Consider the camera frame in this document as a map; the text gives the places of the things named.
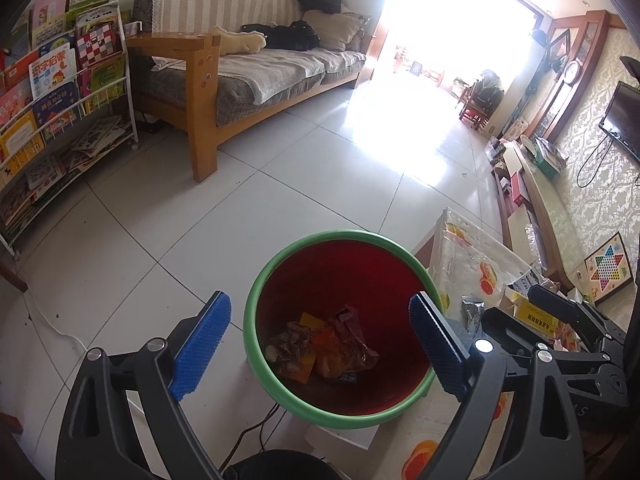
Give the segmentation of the yellow cardboard box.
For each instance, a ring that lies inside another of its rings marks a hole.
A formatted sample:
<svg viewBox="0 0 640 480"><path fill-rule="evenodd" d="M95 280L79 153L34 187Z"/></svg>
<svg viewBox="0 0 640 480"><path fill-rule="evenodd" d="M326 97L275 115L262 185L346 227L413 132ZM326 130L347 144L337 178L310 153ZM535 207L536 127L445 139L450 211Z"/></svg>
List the yellow cardboard box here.
<svg viewBox="0 0 640 480"><path fill-rule="evenodd" d="M554 316L509 287L503 289L499 307L542 338L553 339L559 329L559 321Z"/></svg>

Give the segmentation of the brown wrapper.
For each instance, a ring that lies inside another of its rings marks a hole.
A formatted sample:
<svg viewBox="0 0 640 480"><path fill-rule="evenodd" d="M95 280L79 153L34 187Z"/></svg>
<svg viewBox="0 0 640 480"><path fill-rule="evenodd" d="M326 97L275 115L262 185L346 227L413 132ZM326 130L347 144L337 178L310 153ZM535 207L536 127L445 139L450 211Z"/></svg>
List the brown wrapper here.
<svg viewBox="0 0 640 480"><path fill-rule="evenodd" d="M272 337L264 349L264 357L268 364L279 377L286 379L291 379L288 367L292 364L293 357L289 341L290 333L288 332L288 324L286 324L286 330Z"/></svg>

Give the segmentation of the orange snack bag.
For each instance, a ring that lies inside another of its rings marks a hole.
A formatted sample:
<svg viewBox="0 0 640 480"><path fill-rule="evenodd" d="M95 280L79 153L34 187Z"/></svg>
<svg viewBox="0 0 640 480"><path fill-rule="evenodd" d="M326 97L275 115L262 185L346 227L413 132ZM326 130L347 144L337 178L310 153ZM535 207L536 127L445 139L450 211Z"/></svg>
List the orange snack bag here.
<svg viewBox="0 0 640 480"><path fill-rule="evenodd" d="M321 377L339 382L356 382L359 373L372 370L380 355L364 340L359 316L345 306L329 319L326 328L311 339Z"/></svg>

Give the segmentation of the silver foil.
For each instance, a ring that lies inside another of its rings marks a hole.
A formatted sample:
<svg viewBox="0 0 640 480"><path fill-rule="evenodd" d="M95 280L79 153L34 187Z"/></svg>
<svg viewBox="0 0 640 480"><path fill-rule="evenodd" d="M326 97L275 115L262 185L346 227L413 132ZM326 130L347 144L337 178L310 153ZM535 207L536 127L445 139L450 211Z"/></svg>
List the silver foil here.
<svg viewBox="0 0 640 480"><path fill-rule="evenodd" d="M485 303L473 295L461 297L461 309L465 316L465 327L469 334L476 335L482 331L482 316L486 310Z"/></svg>

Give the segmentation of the grey toothpaste box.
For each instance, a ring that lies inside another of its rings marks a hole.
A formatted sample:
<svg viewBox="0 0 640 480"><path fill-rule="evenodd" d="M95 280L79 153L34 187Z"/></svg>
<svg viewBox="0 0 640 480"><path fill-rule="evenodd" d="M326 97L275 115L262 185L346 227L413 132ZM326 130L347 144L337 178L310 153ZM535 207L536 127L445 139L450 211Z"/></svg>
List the grey toothpaste box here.
<svg viewBox="0 0 640 480"><path fill-rule="evenodd" d="M540 283L541 278L538 273L534 269L529 269L526 273L510 283L508 287L520 296L527 298L529 289Z"/></svg>

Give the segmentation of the chinese checkers board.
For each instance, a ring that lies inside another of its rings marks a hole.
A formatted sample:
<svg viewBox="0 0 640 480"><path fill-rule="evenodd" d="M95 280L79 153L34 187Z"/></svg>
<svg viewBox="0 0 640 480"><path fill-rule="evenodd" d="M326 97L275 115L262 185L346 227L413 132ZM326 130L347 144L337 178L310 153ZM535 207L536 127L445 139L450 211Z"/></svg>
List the chinese checkers board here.
<svg viewBox="0 0 640 480"><path fill-rule="evenodd" d="M617 294L634 280L620 232L616 232L595 252L585 258L589 296L597 306Z"/></svg>

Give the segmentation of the long tv cabinet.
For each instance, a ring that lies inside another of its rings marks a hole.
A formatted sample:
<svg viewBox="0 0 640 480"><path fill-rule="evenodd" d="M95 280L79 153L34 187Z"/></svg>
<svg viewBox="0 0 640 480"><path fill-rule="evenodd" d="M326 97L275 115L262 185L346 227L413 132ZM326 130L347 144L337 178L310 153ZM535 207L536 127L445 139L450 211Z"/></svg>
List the long tv cabinet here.
<svg viewBox="0 0 640 480"><path fill-rule="evenodd" d="M495 149L491 177L498 188L503 244L562 292L582 290L584 252L552 181L518 142L500 142Z"/></svg>

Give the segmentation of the red bin with green rim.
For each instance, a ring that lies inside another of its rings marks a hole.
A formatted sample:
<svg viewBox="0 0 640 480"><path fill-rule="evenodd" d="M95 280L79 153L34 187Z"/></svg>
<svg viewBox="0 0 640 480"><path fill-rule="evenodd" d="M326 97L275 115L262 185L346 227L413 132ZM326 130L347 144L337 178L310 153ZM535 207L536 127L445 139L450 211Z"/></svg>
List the red bin with green rim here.
<svg viewBox="0 0 640 480"><path fill-rule="evenodd" d="M418 258L364 231L289 244L258 274L244 309L248 364L267 393L311 424L359 429L398 417L435 373L410 300L439 293Z"/></svg>

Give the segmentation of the white book rack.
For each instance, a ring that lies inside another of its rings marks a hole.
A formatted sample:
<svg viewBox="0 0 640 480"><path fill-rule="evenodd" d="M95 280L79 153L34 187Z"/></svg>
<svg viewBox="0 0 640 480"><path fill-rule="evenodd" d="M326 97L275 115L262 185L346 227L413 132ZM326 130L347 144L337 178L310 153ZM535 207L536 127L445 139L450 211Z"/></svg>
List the white book rack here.
<svg viewBox="0 0 640 480"><path fill-rule="evenodd" d="M32 0L1 50L1 244L124 144L137 148L119 0Z"/></svg>

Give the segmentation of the wooden sofa with striped cover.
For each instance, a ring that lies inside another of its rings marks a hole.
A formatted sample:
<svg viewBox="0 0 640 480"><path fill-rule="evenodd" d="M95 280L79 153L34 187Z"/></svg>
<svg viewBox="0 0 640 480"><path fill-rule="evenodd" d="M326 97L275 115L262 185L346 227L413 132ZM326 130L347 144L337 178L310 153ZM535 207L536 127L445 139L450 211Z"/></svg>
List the wooden sofa with striped cover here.
<svg viewBox="0 0 640 480"><path fill-rule="evenodd" d="M213 27L303 21L297 0L134 0L141 30L127 40L134 109L188 135L192 174L217 169L217 150L275 114L343 84L356 84L367 62L370 16L345 51L262 49L221 56Z"/></svg>

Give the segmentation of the cream plush toy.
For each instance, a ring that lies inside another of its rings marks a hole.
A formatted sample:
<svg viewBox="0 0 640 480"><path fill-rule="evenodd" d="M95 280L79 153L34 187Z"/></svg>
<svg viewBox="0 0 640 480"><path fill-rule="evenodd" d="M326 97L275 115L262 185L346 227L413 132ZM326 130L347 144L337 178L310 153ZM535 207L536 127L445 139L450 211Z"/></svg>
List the cream plush toy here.
<svg viewBox="0 0 640 480"><path fill-rule="evenodd" d="M221 56L230 54L255 54L265 49L267 41L261 32L228 32L221 27L213 27L212 34L220 37Z"/></svg>

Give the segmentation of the black clothes on sofa seat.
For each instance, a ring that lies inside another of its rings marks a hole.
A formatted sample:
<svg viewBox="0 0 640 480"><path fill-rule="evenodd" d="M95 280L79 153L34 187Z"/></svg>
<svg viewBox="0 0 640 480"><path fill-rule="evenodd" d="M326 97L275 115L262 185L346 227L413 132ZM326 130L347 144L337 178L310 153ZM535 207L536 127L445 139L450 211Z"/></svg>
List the black clothes on sofa seat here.
<svg viewBox="0 0 640 480"><path fill-rule="evenodd" d="M306 21L291 25L246 24L241 32L260 32L266 38L267 49L308 51L320 47L320 38Z"/></svg>

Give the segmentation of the beige pillow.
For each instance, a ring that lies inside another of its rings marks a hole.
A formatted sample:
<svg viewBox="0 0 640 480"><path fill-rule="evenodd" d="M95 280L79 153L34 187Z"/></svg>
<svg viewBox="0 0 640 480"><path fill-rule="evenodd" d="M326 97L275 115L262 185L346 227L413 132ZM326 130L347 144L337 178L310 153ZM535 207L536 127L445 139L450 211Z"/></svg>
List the beige pillow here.
<svg viewBox="0 0 640 480"><path fill-rule="evenodd" d="M352 13L327 14L320 10L309 10L303 20L319 37L322 49L345 51L362 26L359 15Z"/></svg>

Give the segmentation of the wall mounted television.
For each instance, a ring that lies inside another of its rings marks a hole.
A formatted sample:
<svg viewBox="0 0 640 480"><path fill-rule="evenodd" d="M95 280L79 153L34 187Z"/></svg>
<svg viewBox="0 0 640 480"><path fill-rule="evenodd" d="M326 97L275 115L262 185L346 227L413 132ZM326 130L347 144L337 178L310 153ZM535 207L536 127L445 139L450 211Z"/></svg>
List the wall mounted television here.
<svg viewBox="0 0 640 480"><path fill-rule="evenodd" d="M599 122L599 128L640 162L640 93L620 81Z"/></svg>

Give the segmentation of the wall clock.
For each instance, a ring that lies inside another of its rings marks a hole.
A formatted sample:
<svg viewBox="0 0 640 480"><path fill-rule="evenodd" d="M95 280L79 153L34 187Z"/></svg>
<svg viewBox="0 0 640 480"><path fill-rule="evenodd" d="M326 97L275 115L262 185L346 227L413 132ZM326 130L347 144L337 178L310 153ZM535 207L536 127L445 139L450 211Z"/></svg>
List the wall clock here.
<svg viewBox="0 0 640 480"><path fill-rule="evenodd" d="M582 62L577 58L571 60L565 67L563 81L569 86L574 86L582 76Z"/></svg>

